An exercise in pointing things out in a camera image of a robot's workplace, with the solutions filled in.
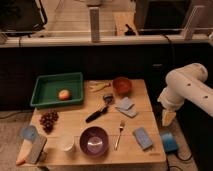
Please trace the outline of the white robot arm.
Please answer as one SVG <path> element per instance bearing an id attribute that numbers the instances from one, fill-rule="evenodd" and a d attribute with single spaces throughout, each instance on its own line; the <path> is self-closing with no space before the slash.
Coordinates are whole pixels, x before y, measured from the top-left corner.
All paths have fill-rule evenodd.
<path id="1" fill-rule="evenodd" d="M 204 82 L 208 78 L 207 69 L 200 63 L 192 63 L 171 70 L 165 77 L 167 86 L 157 101 L 161 103 L 162 125 L 169 126 L 176 117 L 176 111 L 189 100 L 213 117 L 213 88 Z"/>

